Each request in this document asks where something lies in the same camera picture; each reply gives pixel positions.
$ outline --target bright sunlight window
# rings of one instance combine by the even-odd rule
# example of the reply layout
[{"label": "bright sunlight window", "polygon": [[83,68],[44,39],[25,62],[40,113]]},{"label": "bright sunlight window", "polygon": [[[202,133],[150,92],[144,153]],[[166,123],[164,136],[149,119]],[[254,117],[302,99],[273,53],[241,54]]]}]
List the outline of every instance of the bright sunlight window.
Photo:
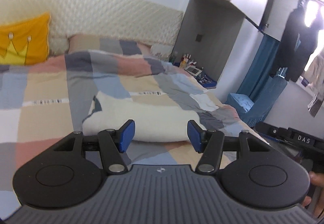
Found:
[{"label": "bright sunlight window", "polygon": [[[319,4],[315,1],[309,1],[305,13],[305,25],[310,27],[313,20],[316,18],[317,11],[319,9]],[[322,15],[324,16],[324,7],[321,8]],[[314,53],[311,54],[309,60],[306,64],[305,71],[308,70],[309,66],[313,62],[314,58],[323,50],[324,47],[324,30],[319,31],[319,41],[317,43],[317,48]]]}]

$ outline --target patchwork comforter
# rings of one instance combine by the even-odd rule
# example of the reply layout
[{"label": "patchwork comforter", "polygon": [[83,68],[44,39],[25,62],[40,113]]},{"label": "patchwork comforter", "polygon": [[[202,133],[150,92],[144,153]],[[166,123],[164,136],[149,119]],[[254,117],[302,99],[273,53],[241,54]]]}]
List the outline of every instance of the patchwork comforter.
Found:
[{"label": "patchwork comforter", "polygon": [[[185,71],[149,56],[90,50],[33,66],[1,65],[0,218],[19,207],[12,188],[17,168],[72,131],[82,130],[98,95],[192,111],[202,126],[227,136],[248,129],[232,107],[223,105]],[[172,131],[166,140],[133,141],[124,160],[127,164],[191,164],[195,168],[201,155],[188,141],[172,142],[178,140],[172,138]],[[226,153],[224,165],[233,159],[233,154]]]}]

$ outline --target blue curtain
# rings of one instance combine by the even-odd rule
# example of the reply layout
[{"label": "blue curtain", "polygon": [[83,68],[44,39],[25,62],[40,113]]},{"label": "blue curtain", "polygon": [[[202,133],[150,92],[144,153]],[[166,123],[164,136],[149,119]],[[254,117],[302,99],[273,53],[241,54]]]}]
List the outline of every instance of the blue curtain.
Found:
[{"label": "blue curtain", "polygon": [[255,58],[248,70],[238,94],[245,94],[255,102],[259,97],[262,89],[269,81],[269,72],[272,67],[279,46],[279,41],[264,35],[261,45]]}]

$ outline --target tufted cream headboard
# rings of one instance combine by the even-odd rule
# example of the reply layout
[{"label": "tufted cream headboard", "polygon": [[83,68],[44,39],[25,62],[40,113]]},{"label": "tufted cream headboard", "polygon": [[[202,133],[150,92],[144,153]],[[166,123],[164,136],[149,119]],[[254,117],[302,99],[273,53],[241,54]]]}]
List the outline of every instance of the tufted cream headboard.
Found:
[{"label": "tufted cream headboard", "polygon": [[181,11],[145,0],[0,0],[0,25],[51,13],[52,55],[68,50],[75,34],[92,34],[145,44],[174,45]]}]

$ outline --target blue stool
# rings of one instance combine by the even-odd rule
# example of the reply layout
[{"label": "blue stool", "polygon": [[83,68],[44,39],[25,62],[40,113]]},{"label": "blue stool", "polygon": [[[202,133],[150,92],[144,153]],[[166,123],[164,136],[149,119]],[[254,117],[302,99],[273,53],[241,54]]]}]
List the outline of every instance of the blue stool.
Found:
[{"label": "blue stool", "polygon": [[256,123],[265,120],[287,83],[285,78],[280,75],[270,77],[255,102],[247,95],[230,93],[225,104],[234,107],[240,119],[248,126],[254,127]]}]

